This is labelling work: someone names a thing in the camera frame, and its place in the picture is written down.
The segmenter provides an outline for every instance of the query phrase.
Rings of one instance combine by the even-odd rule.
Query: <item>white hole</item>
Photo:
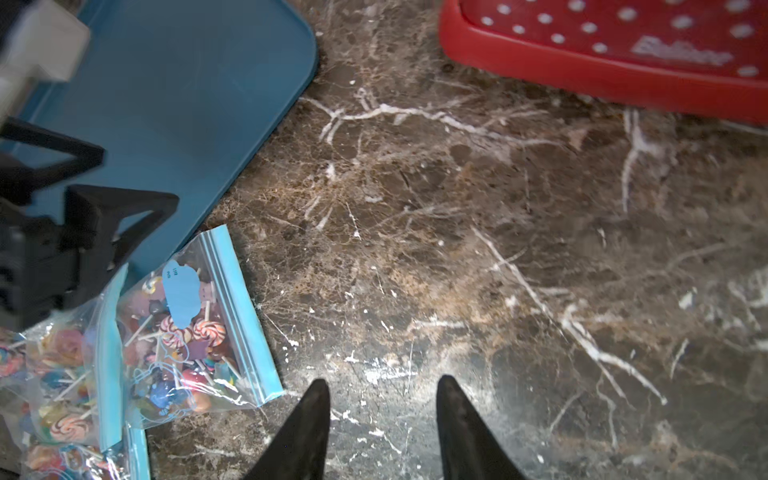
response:
[[[581,24],[581,31],[584,33],[595,33],[598,30],[598,26],[592,22],[586,22]]]
[[[677,17],[672,18],[671,24],[678,30],[682,30],[684,28],[690,28],[693,26],[694,20],[688,15],[678,15]]]
[[[571,0],[568,2],[568,8],[572,12],[582,12],[587,7],[587,2],[584,0]]]
[[[635,10],[632,7],[624,7],[617,13],[618,18],[624,20],[625,22],[632,22],[634,19],[637,18],[637,10]]]
[[[737,70],[737,74],[739,74],[740,77],[754,77],[758,73],[760,72],[757,70],[757,67],[754,65],[744,65],[743,67]]]
[[[739,23],[730,28],[730,34],[735,38],[747,38],[755,32],[755,29],[746,23]]]
[[[741,13],[750,7],[750,0],[728,0],[725,9],[731,13]]]

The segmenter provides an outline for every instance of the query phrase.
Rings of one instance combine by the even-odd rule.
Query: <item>candy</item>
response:
[[[45,373],[40,381],[50,389],[63,389],[72,383],[72,379],[61,370]]]
[[[160,300],[150,300],[149,302],[149,313],[151,315],[157,315],[158,313],[167,312],[168,307],[163,305],[163,303]]]
[[[195,390],[200,389],[201,386],[207,385],[207,382],[202,373],[187,369],[181,373],[181,385]]]
[[[216,364],[216,368],[214,369],[214,379],[223,380],[230,385],[235,384],[235,375],[230,371],[230,367],[224,362]]]
[[[63,366],[82,366],[83,334],[75,329],[62,329],[43,339],[43,348],[51,360]]]
[[[149,401],[159,409],[167,408],[171,400],[171,391],[174,383],[169,380],[161,380],[152,384],[149,391]]]
[[[202,392],[192,392],[187,400],[190,407],[197,413],[205,413],[210,410],[210,397]]]
[[[208,341],[207,340],[195,340],[187,344],[189,350],[189,356],[187,360],[202,360],[208,356]]]
[[[57,469],[61,467],[61,457],[58,449],[46,445],[35,445],[27,454],[27,466],[32,470],[43,468]]]
[[[24,357],[0,347],[0,377],[11,376],[24,366]]]
[[[195,340],[205,339],[209,346],[219,346],[227,338],[227,329],[224,325],[211,320],[198,320],[192,329]]]
[[[67,415],[51,425],[51,438],[56,442],[83,442],[91,431],[91,424],[78,415]]]
[[[140,290],[134,292],[128,302],[128,310],[134,315],[149,315],[149,297]]]
[[[162,322],[160,322],[160,331],[163,333],[161,337],[163,344],[172,348],[179,349],[192,340],[193,334],[189,329],[178,329],[174,325],[174,319],[166,316]]]
[[[154,276],[150,278],[141,286],[141,291],[147,295],[149,300],[162,300],[165,298],[162,277]]]

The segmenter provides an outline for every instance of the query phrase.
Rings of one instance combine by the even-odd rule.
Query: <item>blue zipper seal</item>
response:
[[[131,480],[151,480],[147,436],[144,430],[126,428],[128,468]]]
[[[210,262],[212,280],[219,290],[221,306],[230,320],[230,334],[240,347],[241,374],[255,380],[255,384],[251,382],[251,390],[258,401],[257,406],[261,406],[285,391],[245,286],[230,232],[226,225],[222,225],[203,232],[200,238]]]
[[[120,291],[127,275],[127,264],[114,275],[102,293],[98,312],[94,359],[96,405],[99,418],[99,447],[106,451],[123,438],[123,345],[117,324]]]

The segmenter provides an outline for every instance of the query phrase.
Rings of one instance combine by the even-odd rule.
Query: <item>blue plastic tray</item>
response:
[[[317,64],[310,27],[282,0],[91,0],[91,44],[67,84],[40,87],[22,117],[107,149],[69,183],[172,192],[178,211],[131,257],[141,278],[190,238]],[[59,154],[13,149],[41,166]],[[61,221],[65,184],[28,214]]]

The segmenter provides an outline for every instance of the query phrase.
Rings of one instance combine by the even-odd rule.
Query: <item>candy pile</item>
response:
[[[88,480],[113,478],[119,480],[124,462],[97,452],[93,447],[77,444],[45,445],[34,439],[26,452],[24,465],[27,477],[62,478],[63,480]]]
[[[44,442],[96,445],[94,427],[94,373],[84,366],[84,349],[92,349],[91,331],[85,330],[92,309],[51,322],[39,337],[27,338],[28,397],[33,425]]]
[[[170,314],[160,276],[124,295],[118,306],[127,337],[123,357],[133,381],[131,395],[145,425],[252,400],[214,284],[206,272],[195,270],[203,281],[190,298],[199,311],[185,328]]]

